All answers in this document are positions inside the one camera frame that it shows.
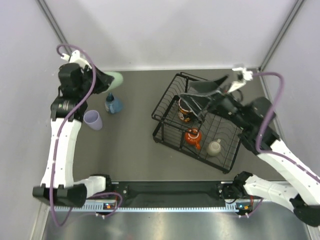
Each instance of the gray tabletop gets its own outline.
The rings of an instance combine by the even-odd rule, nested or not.
[[[152,133],[158,122],[151,118],[155,106],[177,70],[123,72],[123,84],[113,91],[124,104],[121,112],[105,110],[106,94],[92,95],[88,110],[97,110],[103,120],[100,131],[83,124],[79,132],[73,164],[75,181],[91,174],[109,174],[115,181],[197,181],[232,180],[247,171],[267,180],[281,176],[243,146],[233,169],[223,174],[192,157],[155,143]],[[217,79],[230,70],[185,70],[206,79]],[[264,95],[259,79],[241,89],[244,103]]]

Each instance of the reflective metal surface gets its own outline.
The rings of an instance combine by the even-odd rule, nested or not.
[[[63,220],[66,213],[59,212]],[[287,209],[263,202],[250,218],[235,213],[119,212],[103,220],[71,214],[57,229],[48,215],[42,240],[310,240],[307,226]]]

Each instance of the metallic floor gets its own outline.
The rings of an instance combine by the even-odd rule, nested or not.
[[[62,221],[66,213],[59,212]],[[67,227],[53,227],[42,240],[310,240],[305,224],[286,208],[263,202],[250,218],[235,213],[119,212],[101,217],[72,213]]]
[[[103,128],[91,130],[83,124],[78,135],[73,164],[74,179],[91,174],[109,174],[114,181],[193,181],[232,180],[247,171],[267,180],[281,180],[268,164],[240,147],[233,169],[228,174],[203,164],[160,143],[152,133],[158,122],[151,118],[155,106],[178,70],[123,72],[124,83],[113,93],[124,103],[122,112],[106,112],[105,94],[92,95],[88,109],[100,112]],[[209,80],[225,74],[222,70],[183,70]],[[244,103],[264,95],[259,79],[241,89]]]

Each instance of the black dish rack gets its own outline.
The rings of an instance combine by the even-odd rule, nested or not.
[[[181,72],[177,73],[156,105],[152,118],[159,121],[153,132],[153,139],[174,150],[182,152],[200,162],[221,170],[224,174],[231,171],[240,147],[236,125],[217,115],[207,113],[203,121],[182,121],[179,116],[180,93],[195,93],[189,86],[189,81],[207,81],[207,79]],[[185,141],[185,133],[191,128],[198,128],[202,133],[201,149],[189,145]],[[217,156],[207,154],[207,146],[213,140],[220,139],[221,152]]]

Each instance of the white arm segment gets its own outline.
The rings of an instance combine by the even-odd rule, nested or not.
[[[62,122],[63,118],[57,118],[55,121],[51,120],[51,144],[49,157],[45,173],[40,184],[41,186],[42,184],[45,184],[46,188],[49,188],[51,182],[54,148],[58,129]],[[89,198],[93,194],[102,192],[106,189],[106,178],[103,176],[91,176],[87,179],[74,182],[73,163],[76,140],[81,124],[82,123],[80,121],[74,119],[73,121],[67,121],[62,128],[57,148],[53,188],[57,189],[59,185],[62,185],[64,188],[69,188],[73,187],[74,184],[84,184],[87,189],[87,198]]]
[[[289,184],[291,184],[293,188],[297,190],[307,205],[320,205],[320,184],[311,176],[309,176],[304,170],[302,170],[302,168],[308,170],[312,175],[316,176],[317,179],[319,179],[318,176],[305,164],[303,164],[299,158],[297,158],[288,149],[282,140],[276,140],[271,145],[271,149],[273,152],[286,155],[294,161],[294,164],[289,162],[287,159],[274,154],[262,153],[258,154],[257,156],[270,164],[278,173],[280,173],[289,182]]]
[[[253,175],[245,181],[243,187],[248,195],[261,197],[279,204],[291,212],[294,211],[290,199],[294,199],[298,195],[298,191],[288,182],[278,184]]]

